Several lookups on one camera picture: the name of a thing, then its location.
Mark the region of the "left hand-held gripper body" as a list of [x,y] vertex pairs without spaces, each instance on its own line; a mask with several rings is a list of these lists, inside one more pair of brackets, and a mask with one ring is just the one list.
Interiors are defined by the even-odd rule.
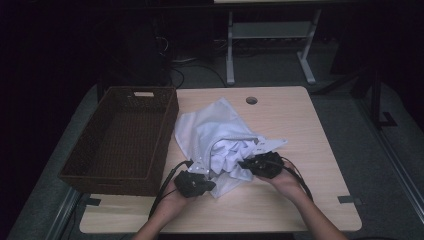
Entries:
[[206,178],[202,174],[190,173],[188,170],[180,171],[174,179],[178,191],[186,198],[202,196],[203,182]]

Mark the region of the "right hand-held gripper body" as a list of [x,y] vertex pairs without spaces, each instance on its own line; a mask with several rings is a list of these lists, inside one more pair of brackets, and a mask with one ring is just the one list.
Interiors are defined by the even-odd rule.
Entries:
[[286,139],[261,140],[253,150],[251,172],[260,177],[272,179],[282,172],[284,163],[276,149],[284,146]]

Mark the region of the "light blue cloth garment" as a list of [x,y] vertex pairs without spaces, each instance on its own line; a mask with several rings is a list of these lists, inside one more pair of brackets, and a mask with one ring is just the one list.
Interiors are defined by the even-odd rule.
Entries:
[[240,166],[240,162],[253,155],[254,140],[220,140],[212,146],[210,167],[215,174],[227,173],[230,178],[251,181],[253,174]]

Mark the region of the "white mesh laundry bag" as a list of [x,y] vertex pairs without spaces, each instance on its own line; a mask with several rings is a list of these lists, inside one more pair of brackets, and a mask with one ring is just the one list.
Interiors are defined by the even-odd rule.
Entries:
[[184,156],[193,161],[188,171],[203,174],[216,184],[210,192],[214,198],[250,181],[230,178],[227,173],[215,174],[210,167],[212,146],[224,139],[254,140],[256,145],[268,140],[253,132],[225,98],[196,112],[182,114],[175,125],[175,139]]

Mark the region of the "dark brown woven basket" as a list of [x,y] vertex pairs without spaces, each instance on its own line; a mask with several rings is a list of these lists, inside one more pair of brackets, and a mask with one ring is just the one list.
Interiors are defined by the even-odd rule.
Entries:
[[173,87],[111,87],[59,173],[79,192],[158,194],[179,112]]

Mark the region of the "person's left hand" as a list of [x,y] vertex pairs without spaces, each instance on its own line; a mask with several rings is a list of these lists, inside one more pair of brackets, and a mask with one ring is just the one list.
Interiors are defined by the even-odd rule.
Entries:
[[157,210],[162,216],[177,216],[195,200],[196,197],[186,198],[176,187],[169,185],[161,198]]

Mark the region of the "person's right hand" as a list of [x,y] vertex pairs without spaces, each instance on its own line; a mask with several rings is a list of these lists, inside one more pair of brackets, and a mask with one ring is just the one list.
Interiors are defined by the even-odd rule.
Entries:
[[288,161],[284,161],[284,166],[285,169],[283,169],[282,172],[274,178],[268,179],[260,177],[260,180],[271,184],[280,194],[293,203],[297,203],[303,199],[308,200],[308,196],[302,186],[291,174],[291,171],[295,170],[294,166]]

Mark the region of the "black metal stand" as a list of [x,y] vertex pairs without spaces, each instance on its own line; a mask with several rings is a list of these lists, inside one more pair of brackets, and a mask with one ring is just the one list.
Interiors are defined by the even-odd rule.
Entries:
[[374,68],[364,67],[357,73],[351,95],[355,99],[364,99],[371,92],[369,114],[373,125],[381,130],[383,127],[395,127],[397,123],[389,112],[381,111],[381,76]]

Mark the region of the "metal floor rail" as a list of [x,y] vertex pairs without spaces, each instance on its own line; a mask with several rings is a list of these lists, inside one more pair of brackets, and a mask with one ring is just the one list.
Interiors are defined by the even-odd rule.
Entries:
[[355,104],[359,109],[361,116],[365,119],[367,126],[370,128],[370,131],[375,136],[379,145],[383,149],[383,152],[387,156],[393,168],[393,172],[405,192],[406,197],[420,219],[420,222],[424,225],[424,195],[419,191],[417,185],[401,162],[401,158],[396,153],[394,147],[390,144],[388,137],[383,132],[385,127],[396,127],[396,122],[389,112],[383,112],[383,120],[379,119],[380,115],[377,115],[377,119],[374,120],[371,109],[363,100],[355,100]]
[[82,194],[69,188],[53,219],[45,240],[60,240]]

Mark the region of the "white metal desk frame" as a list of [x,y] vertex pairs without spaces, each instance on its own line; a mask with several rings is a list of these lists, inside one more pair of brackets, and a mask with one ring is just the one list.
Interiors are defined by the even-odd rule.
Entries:
[[308,63],[308,54],[319,23],[322,10],[314,10],[310,21],[283,21],[283,22],[237,22],[234,12],[228,12],[227,24],[227,54],[226,54],[226,81],[228,85],[235,84],[233,41],[245,39],[304,39],[305,44],[297,52],[298,62],[308,84],[316,83],[313,72]]

